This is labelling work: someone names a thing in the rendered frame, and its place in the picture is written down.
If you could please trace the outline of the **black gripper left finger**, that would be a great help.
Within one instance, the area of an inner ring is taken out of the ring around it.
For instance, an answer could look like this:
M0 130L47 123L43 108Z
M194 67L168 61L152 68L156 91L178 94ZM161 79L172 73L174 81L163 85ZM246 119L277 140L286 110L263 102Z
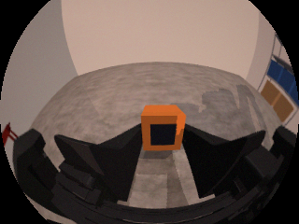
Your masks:
M56 134L53 138L65 160L93 169L119 197L117 201L128 201L135 168L141 154L141 123L100 145L64 137L62 134Z

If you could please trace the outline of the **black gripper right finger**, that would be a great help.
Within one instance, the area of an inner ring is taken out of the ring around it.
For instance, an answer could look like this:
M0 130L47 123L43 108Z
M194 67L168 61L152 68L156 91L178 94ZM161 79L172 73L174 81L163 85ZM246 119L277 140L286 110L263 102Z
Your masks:
M231 173L243 153L261 145L263 138L265 131L260 130L246 137L227 141L184 123L184 134L180 143L186 150L199 199L213 194L213 189Z

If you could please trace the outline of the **orange block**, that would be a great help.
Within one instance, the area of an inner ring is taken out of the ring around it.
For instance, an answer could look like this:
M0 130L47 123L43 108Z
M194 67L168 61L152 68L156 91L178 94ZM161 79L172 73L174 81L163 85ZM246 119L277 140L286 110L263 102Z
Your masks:
M141 115L143 150L179 150L186 115L176 105L145 105Z

